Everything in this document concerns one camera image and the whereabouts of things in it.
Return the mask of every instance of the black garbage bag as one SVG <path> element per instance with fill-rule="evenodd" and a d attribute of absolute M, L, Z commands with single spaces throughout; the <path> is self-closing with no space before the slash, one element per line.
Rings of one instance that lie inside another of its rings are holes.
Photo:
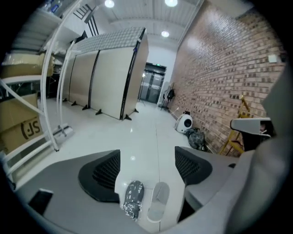
<path fill-rule="evenodd" d="M 199 128 L 188 129 L 185 133 L 190 146 L 194 149 L 207 151 L 205 134 Z"/>

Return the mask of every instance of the white partition panel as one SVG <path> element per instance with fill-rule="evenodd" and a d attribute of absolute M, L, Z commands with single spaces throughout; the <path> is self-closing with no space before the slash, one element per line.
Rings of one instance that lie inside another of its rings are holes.
<path fill-rule="evenodd" d="M 92 82 L 91 108 L 120 119 L 133 47 L 100 51 Z"/>
<path fill-rule="evenodd" d="M 98 51 L 94 51 L 77 55 L 71 74 L 69 101 L 76 101 L 81 106 L 88 104 L 92 69 L 97 53 Z"/>
<path fill-rule="evenodd" d="M 142 74 L 147 63 L 147 57 L 148 41 L 147 34 L 145 33 L 141 40 L 141 44 L 136 54 L 136 59 L 134 61 L 124 106 L 123 119 L 126 115 L 130 115 L 136 108 L 137 97 L 141 86 Z"/>
<path fill-rule="evenodd" d="M 63 99 L 67 98 L 67 100 L 69 100 L 69 87 L 70 87 L 71 73 L 72 73 L 74 61 L 75 61 L 75 56 L 69 60 L 65 77 L 64 77 L 62 98 Z"/>

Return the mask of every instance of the white floor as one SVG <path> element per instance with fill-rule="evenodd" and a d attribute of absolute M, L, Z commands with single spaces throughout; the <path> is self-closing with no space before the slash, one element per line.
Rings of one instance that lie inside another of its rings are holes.
<path fill-rule="evenodd" d="M 57 127 L 55 100 L 48 100 L 52 128 Z M 150 233 L 157 233 L 176 225 L 184 195 L 184 183 L 175 167 L 174 147 L 189 147 L 187 137 L 173 129 L 175 120 L 169 113 L 145 102 L 137 103 L 139 113 L 131 114 L 132 121 L 119 121 L 106 115 L 95 116 L 94 110 L 82 111 L 80 106 L 64 103 L 64 121 L 74 129 L 74 135 L 60 146 L 59 152 L 50 152 L 39 160 L 18 182 L 23 185 L 48 165 L 57 161 L 81 157 L 96 152 L 120 149 L 121 167 L 115 192 L 122 205 L 125 190 L 133 180 L 145 187 L 142 211 L 138 224 Z M 147 220 L 152 189 L 158 182 L 166 182 L 170 195 L 160 223 Z"/>

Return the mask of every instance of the wooden easel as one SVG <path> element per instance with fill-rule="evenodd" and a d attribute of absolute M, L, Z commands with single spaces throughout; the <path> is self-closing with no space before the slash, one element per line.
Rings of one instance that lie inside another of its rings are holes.
<path fill-rule="evenodd" d="M 250 109 L 244 99 L 244 96 L 241 96 L 241 107 L 239 109 L 239 114 L 237 118 L 251 118 L 250 116 Z M 223 151 L 225 150 L 226 146 L 229 144 L 231 145 L 231 148 L 229 149 L 229 151 L 226 153 L 226 156 L 229 154 L 229 152 L 231 151 L 232 148 L 236 149 L 238 152 L 240 152 L 241 154 L 244 153 L 244 150 L 242 148 L 241 143 L 237 140 L 240 132 L 237 133 L 236 138 L 234 140 L 231 140 L 231 138 L 233 137 L 233 135 L 235 134 L 235 130 L 232 130 L 231 133 L 228 136 L 228 139 L 226 141 L 226 143 L 223 145 L 223 147 L 221 148 L 219 154 L 222 154 Z"/>

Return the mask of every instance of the doorway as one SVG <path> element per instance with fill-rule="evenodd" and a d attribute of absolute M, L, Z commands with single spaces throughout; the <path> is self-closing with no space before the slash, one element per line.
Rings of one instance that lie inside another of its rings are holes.
<path fill-rule="evenodd" d="M 158 102 L 164 82 L 165 72 L 166 68 L 163 66 L 146 64 L 138 95 L 139 100 L 148 101 L 151 103 Z"/>

